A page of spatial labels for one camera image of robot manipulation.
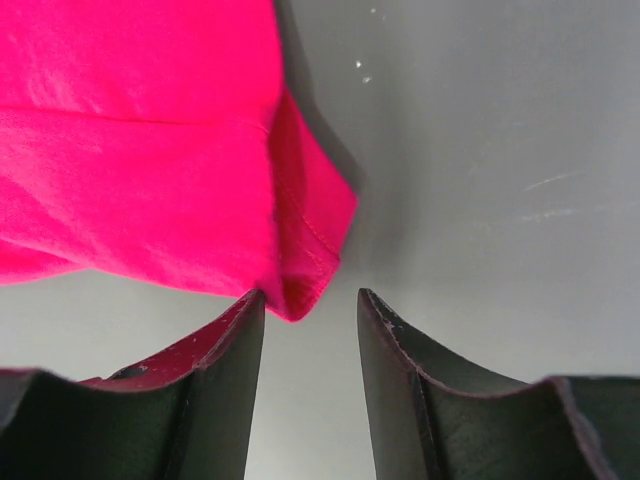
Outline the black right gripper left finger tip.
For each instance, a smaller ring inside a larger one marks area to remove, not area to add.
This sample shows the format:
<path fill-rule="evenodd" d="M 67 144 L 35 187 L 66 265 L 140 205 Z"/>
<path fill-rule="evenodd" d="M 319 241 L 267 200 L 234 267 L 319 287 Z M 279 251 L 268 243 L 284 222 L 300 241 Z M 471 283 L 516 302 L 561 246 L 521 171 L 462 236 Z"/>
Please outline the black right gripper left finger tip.
<path fill-rule="evenodd" d="M 241 479 L 265 325 L 251 291 L 108 378 L 1 373 L 5 479 Z"/>

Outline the red t-shirt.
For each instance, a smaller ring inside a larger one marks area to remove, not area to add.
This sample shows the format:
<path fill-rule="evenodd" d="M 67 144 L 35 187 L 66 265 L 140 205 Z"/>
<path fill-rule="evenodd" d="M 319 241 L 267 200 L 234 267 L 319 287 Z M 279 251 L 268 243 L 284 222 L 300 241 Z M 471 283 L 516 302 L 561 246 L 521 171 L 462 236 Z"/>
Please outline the red t-shirt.
<path fill-rule="evenodd" d="M 285 83 L 269 1 L 1 5 L 1 281 L 258 288 L 288 321 L 357 207 Z"/>

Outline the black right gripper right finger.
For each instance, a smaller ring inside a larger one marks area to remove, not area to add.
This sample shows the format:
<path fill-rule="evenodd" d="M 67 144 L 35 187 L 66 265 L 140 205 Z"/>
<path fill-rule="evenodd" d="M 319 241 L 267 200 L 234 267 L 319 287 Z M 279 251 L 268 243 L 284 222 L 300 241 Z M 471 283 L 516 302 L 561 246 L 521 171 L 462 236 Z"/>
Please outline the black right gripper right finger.
<path fill-rule="evenodd" d="M 639 381 L 521 382 L 454 353 L 361 289 L 358 340 L 380 479 L 635 479 Z"/>

